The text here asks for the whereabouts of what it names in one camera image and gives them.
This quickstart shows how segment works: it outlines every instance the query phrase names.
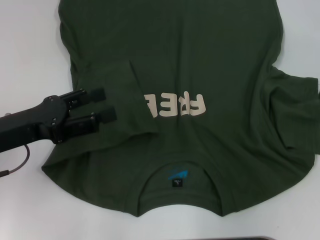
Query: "robotic arm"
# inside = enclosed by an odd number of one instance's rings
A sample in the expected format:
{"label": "robotic arm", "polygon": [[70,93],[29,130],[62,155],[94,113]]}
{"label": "robotic arm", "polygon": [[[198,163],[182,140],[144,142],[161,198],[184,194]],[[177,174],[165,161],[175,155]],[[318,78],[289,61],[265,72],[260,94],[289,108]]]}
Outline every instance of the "robotic arm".
{"label": "robotic arm", "polygon": [[[27,147],[27,144],[39,140],[47,139],[60,144],[76,136],[98,132],[100,123],[106,124],[117,119],[113,107],[82,117],[70,117],[69,112],[90,102],[105,99],[102,88],[91,93],[80,89],[62,96],[46,97],[34,108],[1,117],[0,153],[23,145]],[[0,177],[10,172],[2,171]]]}

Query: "white table surface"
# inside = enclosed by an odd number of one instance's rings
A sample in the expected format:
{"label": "white table surface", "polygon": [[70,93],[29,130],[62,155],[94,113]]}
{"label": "white table surface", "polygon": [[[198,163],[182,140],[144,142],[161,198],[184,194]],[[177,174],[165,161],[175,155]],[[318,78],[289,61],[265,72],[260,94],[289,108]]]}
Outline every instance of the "white table surface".
{"label": "white table surface", "polygon": [[[0,116],[72,90],[69,55],[59,33],[58,3],[0,0]],[[278,0],[278,6],[285,36],[276,66],[291,75],[320,78],[320,1]],[[91,205],[60,189],[41,171],[54,145],[43,140],[29,146],[29,162],[0,178],[1,240],[320,239],[318,161],[295,187],[226,217],[174,205],[136,218]],[[0,153],[0,171],[18,166],[25,151],[20,147]]]}

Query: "blue printed logo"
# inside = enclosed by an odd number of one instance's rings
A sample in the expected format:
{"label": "blue printed logo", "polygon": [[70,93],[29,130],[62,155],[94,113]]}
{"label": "blue printed logo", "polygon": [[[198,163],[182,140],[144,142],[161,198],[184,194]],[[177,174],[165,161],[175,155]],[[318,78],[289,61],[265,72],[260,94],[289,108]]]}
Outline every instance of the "blue printed logo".
{"label": "blue printed logo", "polygon": [[188,170],[185,170],[185,171],[181,171],[179,173],[176,173],[176,174],[170,176],[168,178],[168,180],[171,180],[171,179],[185,179],[187,176],[188,176]]}

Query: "t-shirt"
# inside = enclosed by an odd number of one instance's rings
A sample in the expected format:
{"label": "t-shirt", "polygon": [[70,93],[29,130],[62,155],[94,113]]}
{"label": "t-shirt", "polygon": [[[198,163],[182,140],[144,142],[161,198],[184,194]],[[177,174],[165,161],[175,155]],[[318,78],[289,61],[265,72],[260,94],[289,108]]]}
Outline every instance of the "t-shirt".
{"label": "t-shirt", "polygon": [[301,181],[320,153],[318,80],[273,66],[276,0],[62,0],[73,89],[117,120],[57,145],[43,171],[91,204],[225,216]]}

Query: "black cable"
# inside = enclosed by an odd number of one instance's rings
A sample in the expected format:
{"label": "black cable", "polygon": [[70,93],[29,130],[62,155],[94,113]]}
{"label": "black cable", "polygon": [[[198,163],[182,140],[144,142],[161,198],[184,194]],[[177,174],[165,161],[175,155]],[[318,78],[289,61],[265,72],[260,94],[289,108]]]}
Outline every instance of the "black cable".
{"label": "black cable", "polygon": [[9,170],[0,171],[0,178],[18,171],[20,168],[22,168],[28,162],[28,160],[30,158],[30,149],[29,149],[29,147],[27,145],[24,145],[24,146],[25,146],[25,149],[26,149],[26,158],[23,161],[23,163],[21,163],[18,167],[16,167],[15,169],[13,169],[11,171],[9,171]]}

